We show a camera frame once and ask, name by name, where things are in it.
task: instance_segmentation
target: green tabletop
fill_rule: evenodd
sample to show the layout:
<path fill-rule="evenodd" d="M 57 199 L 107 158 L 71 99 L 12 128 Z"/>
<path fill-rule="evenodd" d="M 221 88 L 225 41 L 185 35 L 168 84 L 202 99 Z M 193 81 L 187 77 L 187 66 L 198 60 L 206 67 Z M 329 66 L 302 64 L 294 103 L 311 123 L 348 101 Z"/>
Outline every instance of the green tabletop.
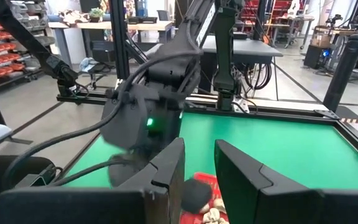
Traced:
<path fill-rule="evenodd" d="M 185 113 L 185 178 L 215 174 L 214 140 L 223 139 L 277 172 L 309 187 L 358 189 L 358 152 L 330 125 Z M 67 175 L 122 152 L 98 138 Z M 108 169 L 77 179 L 69 187 L 110 187 Z"/>

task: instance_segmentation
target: cardboard box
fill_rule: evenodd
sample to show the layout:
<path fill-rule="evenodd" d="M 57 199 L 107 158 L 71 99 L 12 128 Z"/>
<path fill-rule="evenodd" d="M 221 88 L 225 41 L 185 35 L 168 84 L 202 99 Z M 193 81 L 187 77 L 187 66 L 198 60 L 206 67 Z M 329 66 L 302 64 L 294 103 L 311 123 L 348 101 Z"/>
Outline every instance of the cardboard box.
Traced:
<path fill-rule="evenodd" d="M 315 34 L 311 40 L 311 45 L 315 47 L 328 48 L 331 46 L 331 35 L 328 34 Z"/>

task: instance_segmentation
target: concrete floor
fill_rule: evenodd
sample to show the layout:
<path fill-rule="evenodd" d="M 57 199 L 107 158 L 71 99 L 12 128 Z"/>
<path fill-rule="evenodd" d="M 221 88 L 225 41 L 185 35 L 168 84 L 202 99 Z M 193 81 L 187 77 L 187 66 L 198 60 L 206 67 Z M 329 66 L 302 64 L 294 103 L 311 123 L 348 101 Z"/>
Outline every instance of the concrete floor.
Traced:
<path fill-rule="evenodd" d="M 296 46 L 281 49 L 285 56 L 276 58 L 277 65 L 286 71 L 289 76 L 300 85 L 310 91 L 318 100 L 322 101 L 331 78 L 313 74 L 312 70 L 302 68 L 303 62 L 300 50 Z M 256 97 L 270 98 L 276 100 L 275 79 L 277 78 L 278 98 L 280 100 L 302 100 L 314 101 L 314 99 L 303 91 L 298 85 L 291 81 L 283 72 L 277 70 L 270 83 L 263 90 L 255 93 Z M 98 85 L 113 86 L 116 77 L 110 75 L 102 78 Z M 90 82 L 89 77 L 80 77 L 81 84 Z M 28 122 L 43 111 L 57 104 L 56 81 L 50 77 L 43 76 L 30 83 L 24 83 L 0 93 L 0 109 L 5 117 L 6 123 L 12 129 L 16 129 Z M 348 84 L 341 103 L 358 104 L 358 81 Z M 358 106 L 348 106 L 358 114 Z M 18 132 L 14 137 L 31 140 L 34 144 L 58 136 L 69 131 L 75 131 L 88 127 L 100 120 L 103 107 L 97 105 L 80 105 L 63 103 L 43 118 L 34 122 L 24 130 Z M 80 149 L 94 136 L 96 132 L 80 136 L 69 141 L 61 142 L 40 153 L 57 166 L 65 166 Z M 30 146 L 12 142 L 4 142 L 0 145 L 0 154 L 20 154 Z"/>

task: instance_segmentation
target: green led light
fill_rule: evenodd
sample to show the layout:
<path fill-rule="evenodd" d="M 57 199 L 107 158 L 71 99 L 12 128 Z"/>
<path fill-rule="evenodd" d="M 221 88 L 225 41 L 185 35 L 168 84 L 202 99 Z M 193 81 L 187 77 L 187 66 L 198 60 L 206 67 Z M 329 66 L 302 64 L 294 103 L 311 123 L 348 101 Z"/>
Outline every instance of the green led light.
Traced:
<path fill-rule="evenodd" d="M 147 126 L 151 126 L 151 125 L 153 125 L 153 123 L 154 123 L 154 120 L 153 120 L 153 118 L 149 118 L 148 120 L 147 120 Z"/>

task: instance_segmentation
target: potted plant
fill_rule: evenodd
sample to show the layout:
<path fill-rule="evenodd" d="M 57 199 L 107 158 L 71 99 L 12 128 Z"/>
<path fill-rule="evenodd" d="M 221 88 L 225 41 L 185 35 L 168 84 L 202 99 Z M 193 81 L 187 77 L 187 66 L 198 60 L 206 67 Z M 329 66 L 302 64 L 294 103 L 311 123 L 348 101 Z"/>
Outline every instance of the potted plant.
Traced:
<path fill-rule="evenodd" d="M 89 12 L 90 22 L 101 22 L 104 12 L 99 8 L 93 8 Z"/>

